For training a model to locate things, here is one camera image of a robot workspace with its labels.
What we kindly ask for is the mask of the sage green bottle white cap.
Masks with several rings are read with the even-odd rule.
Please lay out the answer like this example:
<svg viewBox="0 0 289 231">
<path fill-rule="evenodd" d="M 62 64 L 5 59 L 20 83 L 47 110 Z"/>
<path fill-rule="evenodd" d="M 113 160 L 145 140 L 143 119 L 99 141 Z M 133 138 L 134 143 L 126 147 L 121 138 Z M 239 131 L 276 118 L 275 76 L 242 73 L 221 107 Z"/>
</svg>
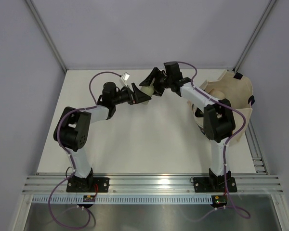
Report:
<svg viewBox="0 0 289 231">
<path fill-rule="evenodd" d="M 154 79 L 152 80 L 152 82 L 148 85 L 147 83 L 143 83 L 141 82 L 139 85 L 141 86 L 141 91 L 143 93 L 145 93 L 146 95 L 152 97 L 153 94 L 154 94 L 154 91 L 155 91 L 155 88 L 154 88 Z"/>
</svg>

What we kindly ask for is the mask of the beige cream bottle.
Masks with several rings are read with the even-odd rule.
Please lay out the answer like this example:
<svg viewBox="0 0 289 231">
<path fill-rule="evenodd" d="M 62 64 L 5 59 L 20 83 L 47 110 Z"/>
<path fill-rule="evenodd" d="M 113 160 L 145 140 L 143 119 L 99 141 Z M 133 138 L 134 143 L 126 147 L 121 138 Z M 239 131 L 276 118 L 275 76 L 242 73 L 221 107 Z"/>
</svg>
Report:
<svg viewBox="0 0 289 231">
<path fill-rule="evenodd" d="M 225 99 L 225 94 L 222 91 L 216 89 L 212 89 L 209 94 L 219 100 Z"/>
</svg>

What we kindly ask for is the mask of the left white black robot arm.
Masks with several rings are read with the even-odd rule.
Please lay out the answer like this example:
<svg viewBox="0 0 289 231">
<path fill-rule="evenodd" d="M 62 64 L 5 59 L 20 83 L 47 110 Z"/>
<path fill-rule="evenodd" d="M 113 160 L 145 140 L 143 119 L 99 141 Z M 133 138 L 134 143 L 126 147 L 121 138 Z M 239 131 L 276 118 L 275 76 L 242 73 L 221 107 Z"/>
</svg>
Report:
<svg viewBox="0 0 289 231">
<path fill-rule="evenodd" d="M 67 152 L 73 168 L 72 176 L 79 178 L 77 186 L 84 192 L 90 191 L 94 186 L 94 180 L 89 177 L 92 167 L 83 149 L 88 139 L 90 124 L 110 119 L 118 104 L 133 105 L 151 100 L 154 92 L 152 87 L 139 89 L 134 83 L 131 86 L 132 88 L 125 86 L 117 90 L 115 83 L 107 82 L 96 106 L 79 109 L 68 106 L 61 114 L 53 138 Z"/>
</svg>

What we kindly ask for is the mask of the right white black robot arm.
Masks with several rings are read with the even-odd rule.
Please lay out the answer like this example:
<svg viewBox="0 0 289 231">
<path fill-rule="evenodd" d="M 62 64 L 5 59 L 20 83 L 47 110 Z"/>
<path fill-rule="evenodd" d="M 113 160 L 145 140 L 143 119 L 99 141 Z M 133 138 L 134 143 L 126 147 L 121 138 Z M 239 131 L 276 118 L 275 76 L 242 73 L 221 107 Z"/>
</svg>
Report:
<svg viewBox="0 0 289 231">
<path fill-rule="evenodd" d="M 203 113 L 203 130 L 211 140 L 211 166 L 209 187 L 221 190 L 225 184 L 223 175 L 227 173 L 228 139 L 236 128 L 231 104 L 227 99 L 218 100 L 194 85 L 189 77 L 183 77 L 178 62 L 164 63 L 164 70 L 155 67 L 140 83 L 142 91 L 149 96 L 162 96 L 165 89 L 171 89 L 178 96 L 193 103 Z"/>
</svg>

